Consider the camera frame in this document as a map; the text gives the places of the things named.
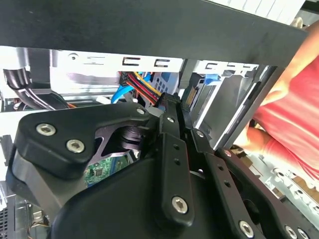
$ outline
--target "circuit board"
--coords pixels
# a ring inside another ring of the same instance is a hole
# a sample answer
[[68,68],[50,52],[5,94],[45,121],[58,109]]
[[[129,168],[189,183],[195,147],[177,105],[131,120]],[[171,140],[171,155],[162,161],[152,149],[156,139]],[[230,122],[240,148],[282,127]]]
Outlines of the circuit board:
[[113,173],[128,166],[126,157],[110,157],[88,166],[84,172],[84,182],[87,187],[100,182]]

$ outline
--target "wire bundle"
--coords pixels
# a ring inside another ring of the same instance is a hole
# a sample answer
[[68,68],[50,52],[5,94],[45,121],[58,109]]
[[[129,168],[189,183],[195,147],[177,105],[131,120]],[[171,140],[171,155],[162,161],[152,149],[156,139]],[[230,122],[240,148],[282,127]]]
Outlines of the wire bundle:
[[112,103],[116,103],[123,94],[135,90],[138,94],[150,101],[152,105],[155,105],[161,95],[159,91],[154,89],[137,72],[123,72],[122,74],[124,74],[124,81],[127,86],[119,87],[118,91],[112,97]]
[[55,110],[73,108],[56,92],[38,96],[31,89],[31,80],[25,68],[18,70],[3,70],[8,86],[14,90],[21,100],[18,111],[23,111],[26,106],[41,110]]
[[140,95],[144,96],[152,105],[155,105],[160,93],[149,85],[137,72],[128,73],[127,84],[134,88]]

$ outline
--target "screw hole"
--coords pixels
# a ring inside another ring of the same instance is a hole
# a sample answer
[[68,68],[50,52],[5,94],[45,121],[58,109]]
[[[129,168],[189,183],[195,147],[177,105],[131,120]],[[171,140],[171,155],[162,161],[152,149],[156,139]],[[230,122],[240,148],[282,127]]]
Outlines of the screw hole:
[[175,163],[176,165],[180,166],[180,161],[179,161],[178,158],[175,158],[175,159],[174,159],[174,163]]
[[231,187],[230,183],[228,181],[224,181],[224,184],[227,186],[227,187]]

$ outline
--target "person's arm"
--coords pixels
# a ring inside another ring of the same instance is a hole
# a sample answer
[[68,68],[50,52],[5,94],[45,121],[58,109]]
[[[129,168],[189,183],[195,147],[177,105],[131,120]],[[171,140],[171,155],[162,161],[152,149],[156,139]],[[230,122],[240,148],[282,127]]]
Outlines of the person's arm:
[[319,55],[319,21],[307,27],[308,37],[302,43],[291,62],[275,83],[262,105],[274,102],[286,96],[290,81]]

